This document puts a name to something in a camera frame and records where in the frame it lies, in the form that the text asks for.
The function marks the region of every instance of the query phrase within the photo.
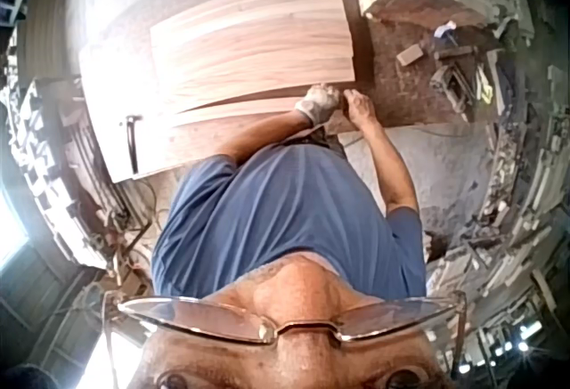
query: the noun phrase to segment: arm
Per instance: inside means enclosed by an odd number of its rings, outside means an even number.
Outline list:
[[[340,92],[332,86],[312,86],[294,110],[246,128],[222,144],[216,154],[229,156],[236,165],[242,165],[263,147],[324,124],[338,107],[339,98]]]
[[[384,127],[376,119],[371,99],[355,90],[345,91],[345,97],[350,120],[360,129],[372,152],[387,215],[399,207],[409,207],[419,212],[410,172],[387,137]]]
[[[292,110],[267,118],[246,128],[230,141],[222,144],[216,154],[229,156],[236,165],[244,164],[263,147],[282,142],[291,135],[311,128],[311,120],[303,113]]]

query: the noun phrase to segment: work glove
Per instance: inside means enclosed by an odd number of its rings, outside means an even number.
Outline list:
[[[313,85],[303,100],[295,104],[295,109],[307,116],[313,126],[327,122],[340,104],[340,92],[326,85]]]

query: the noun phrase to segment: shirt sleeve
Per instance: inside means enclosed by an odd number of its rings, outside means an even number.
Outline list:
[[[236,169],[229,157],[217,155],[199,162],[181,182],[152,252],[151,274],[157,294],[180,295],[177,280],[184,272],[182,263],[192,259],[194,246]]]
[[[401,271],[410,297],[423,297],[426,291],[426,264],[421,220],[416,211],[399,207],[387,215],[400,257]]]

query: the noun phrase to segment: hand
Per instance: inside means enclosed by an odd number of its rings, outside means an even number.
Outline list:
[[[362,131],[370,123],[378,123],[376,110],[372,100],[355,89],[347,89],[344,92],[348,102],[348,118]]]
[[[340,92],[326,84],[313,85],[295,109],[308,117],[313,126],[327,122],[340,103]]]

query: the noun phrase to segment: blue t-shirt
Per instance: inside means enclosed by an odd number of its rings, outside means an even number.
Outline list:
[[[241,167],[222,155],[197,164],[154,249],[152,280],[157,294],[202,298],[298,251],[364,294],[426,294],[418,213],[384,218],[350,164],[312,144],[268,146]]]

